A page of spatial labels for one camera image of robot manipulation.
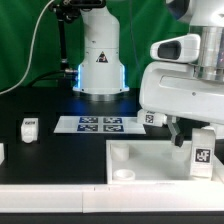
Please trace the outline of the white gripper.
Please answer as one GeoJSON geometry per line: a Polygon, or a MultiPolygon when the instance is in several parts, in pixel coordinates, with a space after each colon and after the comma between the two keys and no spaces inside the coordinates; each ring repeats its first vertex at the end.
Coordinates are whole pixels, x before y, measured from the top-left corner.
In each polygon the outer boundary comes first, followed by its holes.
{"type": "MultiPolygon", "coordinates": [[[[150,63],[144,71],[139,103],[144,110],[224,125],[224,84],[193,76],[194,67],[150,63]]],[[[171,142],[181,147],[184,135],[174,117],[167,118],[171,142]]]]}

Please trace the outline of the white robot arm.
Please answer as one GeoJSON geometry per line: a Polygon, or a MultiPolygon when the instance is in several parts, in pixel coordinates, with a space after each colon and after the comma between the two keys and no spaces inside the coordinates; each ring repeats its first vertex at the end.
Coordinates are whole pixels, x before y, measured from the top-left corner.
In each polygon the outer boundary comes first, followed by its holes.
{"type": "MultiPolygon", "coordinates": [[[[206,122],[224,139],[224,0],[165,0],[169,12],[189,25],[189,33],[151,45],[154,59],[143,74],[138,112],[142,124],[166,124],[178,143],[179,118],[206,122]]],[[[75,91],[94,100],[125,92],[119,60],[119,23],[107,8],[81,13],[85,56],[75,91]]]]}

